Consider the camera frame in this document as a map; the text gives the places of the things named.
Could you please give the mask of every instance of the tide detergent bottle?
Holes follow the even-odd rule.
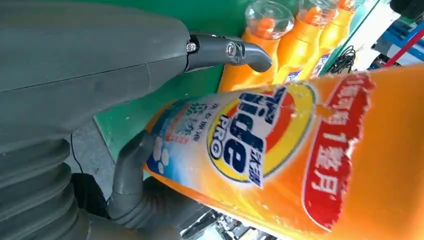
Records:
[[[144,167],[275,237],[422,240],[423,75],[421,64],[178,100],[146,126]]]
[[[272,59],[272,66],[266,72],[256,72],[248,65],[226,65],[219,84],[219,92],[258,87],[269,84],[277,74],[277,48],[280,37],[293,28],[294,18],[285,6],[258,0],[245,11],[247,27],[242,36],[246,42],[260,46]]]
[[[319,37],[319,52],[306,63],[301,79],[315,78],[320,74],[334,49],[348,38],[352,18],[363,3],[364,0],[339,0],[338,15],[324,27]]]
[[[318,55],[321,32],[336,14],[332,0],[299,1],[294,28],[281,38],[278,46],[278,72],[273,84],[299,79],[311,56]]]

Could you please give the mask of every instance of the red pole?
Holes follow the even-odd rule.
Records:
[[[383,68],[392,66],[399,58],[402,57],[412,46],[414,46],[424,36],[424,28],[413,36],[392,58],[390,58]]]

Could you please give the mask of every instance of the bottle cap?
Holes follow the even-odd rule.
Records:
[[[292,12],[269,0],[258,0],[247,6],[244,13],[249,31],[263,39],[278,39],[294,25]]]
[[[324,26],[333,20],[337,14],[337,5],[333,2],[333,0],[299,1],[298,17],[301,21],[304,21],[307,24]]]
[[[356,11],[361,5],[365,3],[365,0],[339,0],[337,7],[347,11]]]

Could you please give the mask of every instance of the metal screw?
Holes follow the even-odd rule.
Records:
[[[234,44],[234,42],[230,41],[226,45],[226,54],[230,58],[233,58],[236,55],[236,45]]]
[[[196,44],[194,42],[187,43],[187,46],[185,46],[185,49],[187,49],[188,53],[196,51]]]

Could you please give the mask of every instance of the yellow circle logo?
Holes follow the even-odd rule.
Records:
[[[306,84],[243,92],[213,120],[209,156],[225,177],[263,186],[300,145],[314,111],[315,93]]]

